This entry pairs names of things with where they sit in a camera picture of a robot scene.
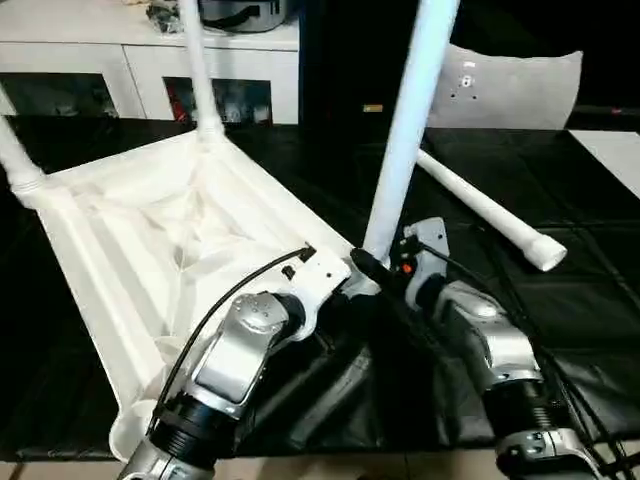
glass cabinet door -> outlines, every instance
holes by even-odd
[[[16,115],[118,116],[97,73],[0,73],[0,87]]]
[[[120,45],[0,43],[0,114],[145,118]]]
[[[192,117],[191,69],[183,48],[127,45],[125,53],[147,118]],[[297,51],[206,48],[205,61],[223,122],[298,123]]]
[[[195,100],[191,79],[164,77],[173,117],[178,121],[195,120]],[[271,84],[266,80],[212,79],[218,114],[224,123],[273,123]]]

black table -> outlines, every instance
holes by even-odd
[[[186,131],[172,122],[110,119],[18,118],[14,125],[47,172]],[[385,136],[342,133],[247,127],[231,129],[229,136],[359,245]],[[569,255],[550,273],[534,271],[420,170],[402,222],[442,216],[452,257],[489,279],[511,309],[532,320],[532,333],[554,352],[616,438],[639,437],[640,200],[567,132],[430,130],[424,148],[553,235]],[[107,436],[117,406],[98,356],[37,216],[0,187],[0,459],[110,458]],[[385,315],[371,299],[332,306],[318,335],[274,358],[238,429],[234,454],[491,443],[460,362],[444,359],[449,374],[443,375]],[[336,385],[353,388],[336,394],[320,421],[303,421]]]

black cable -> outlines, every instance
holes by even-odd
[[[452,267],[456,268],[460,273],[462,273],[468,279],[473,281],[473,283],[475,283],[476,286],[480,288],[480,290],[484,290],[485,293],[487,293],[487,294],[491,295],[492,297],[494,297],[502,305],[502,307],[505,308],[505,310],[507,310],[506,304],[504,302],[500,301],[499,296],[497,296],[492,291],[492,289],[487,285],[487,282],[484,281],[482,279],[482,277],[480,277],[480,275],[478,275],[476,272],[474,272],[473,270],[469,269],[468,267],[466,267],[465,265],[461,264],[460,262],[450,258],[449,256],[439,252],[438,250],[436,250],[435,248],[431,247],[430,245],[427,245],[427,244],[422,243],[422,242],[418,242],[418,245],[420,246],[421,249],[429,252],[433,256],[443,260],[447,264],[449,264]],[[523,321],[525,320],[525,319],[522,318],[522,315],[516,316],[512,312],[509,312],[508,310],[507,310],[507,315],[509,315],[509,317],[511,318],[511,321],[514,322],[516,327],[522,329],[522,326],[518,325],[516,323],[516,319],[520,319],[520,320],[523,320]],[[532,325],[530,325],[531,322],[526,320],[526,323],[527,323],[527,326],[529,327],[526,330],[529,330],[530,333],[532,333],[533,329],[532,329]],[[575,385],[573,380],[571,380],[571,378],[569,378],[569,376],[566,374],[566,372],[563,370],[563,368],[560,366],[560,364],[558,363],[558,361],[556,360],[556,358],[553,356],[553,354],[551,352],[549,352],[547,349],[545,349],[542,346],[536,346],[533,339],[530,338],[530,340],[531,340],[532,344],[534,344],[533,345],[534,346],[534,350],[539,351],[544,356],[544,358],[552,366],[553,370],[555,371],[556,375],[559,377],[559,379],[562,382],[562,384],[568,389],[567,393],[569,395],[563,395],[563,396],[565,397],[565,400],[567,401],[567,403],[576,412],[577,420],[580,423],[582,429],[584,430],[584,434],[587,435],[587,437],[590,439],[590,441],[592,443],[594,443],[593,439],[591,438],[591,436],[589,434],[589,429],[588,429],[588,427],[586,425],[586,422],[584,421],[584,418],[582,418],[582,415],[580,413],[580,409],[579,409],[579,407],[577,407],[575,405],[575,403],[573,403],[573,400],[572,400],[571,397],[574,397],[578,402],[580,402],[580,404],[582,404],[583,409],[585,410],[587,415],[591,418],[591,420],[595,424],[596,428],[599,430],[603,441],[607,444],[607,446],[609,447],[609,449],[613,453],[613,455],[614,455],[614,457],[616,459],[615,465],[620,470],[622,470],[626,480],[636,480],[635,475],[633,474],[633,472],[629,468],[628,458],[627,458],[626,454],[624,453],[622,446],[620,445],[619,442],[616,442],[615,440],[613,440],[613,438],[611,436],[611,433],[606,428],[604,422],[596,414],[596,412],[593,410],[593,407],[591,407],[591,405],[586,400],[586,398],[584,398],[584,395],[582,395],[582,392],[580,392],[580,390]],[[604,464],[604,459],[602,458],[602,456],[599,455],[595,450],[592,450],[591,447],[592,447],[592,445],[591,446],[586,446],[586,448],[590,449],[591,453],[595,452],[596,455],[594,455],[594,458],[600,464],[600,467],[606,469],[607,465]]]
[[[194,328],[193,332],[189,336],[189,339],[187,340],[187,342],[185,343],[184,347],[182,348],[182,351],[180,352],[180,355],[178,355],[178,359],[173,364],[173,367],[171,368],[171,371],[169,372],[167,380],[164,383],[164,386],[162,387],[162,391],[160,392],[160,396],[158,397],[158,403],[156,403],[156,406],[153,409],[153,415],[151,417],[151,421],[149,422],[149,426],[147,427],[146,435],[149,435],[151,433],[151,430],[153,430],[153,428],[155,426],[155,423],[156,423],[156,420],[160,417],[160,415],[162,413],[162,410],[165,407],[167,396],[169,395],[169,390],[171,390],[171,386],[173,385],[173,382],[175,381],[176,376],[178,375],[178,372],[180,371],[180,367],[184,363],[184,360],[187,358],[187,355],[189,354],[189,351],[191,350],[191,348],[195,344],[196,340],[198,339],[198,336],[202,332],[202,329],[205,327],[207,322],[211,319],[213,314],[216,313],[216,311],[227,300],[229,300],[229,298],[231,298],[232,295],[234,295],[236,292],[238,292],[238,290],[240,290],[242,287],[244,287],[247,283],[255,280],[257,277],[259,277],[260,275],[262,275],[266,271],[272,269],[276,265],[278,265],[278,264],[280,264],[282,262],[286,262],[287,260],[290,260],[291,258],[298,257],[298,256],[300,256],[300,255],[302,255],[304,253],[308,253],[308,252],[311,252],[311,251],[313,251],[312,247],[299,248],[298,250],[294,250],[293,252],[287,253],[285,255],[282,255],[282,256],[276,258],[275,260],[270,261],[266,265],[263,265],[262,267],[260,267],[256,271],[250,273],[249,275],[244,277],[242,280],[240,280],[238,283],[236,283],[224,295],[222,295],[222,297],[220,297],[216,303],[213,304],[213,306],[207,311],[207,313],[205,313],[204,317],[202,317],[202,320],[200,320],[200,322],[198,323],[196,328]]]

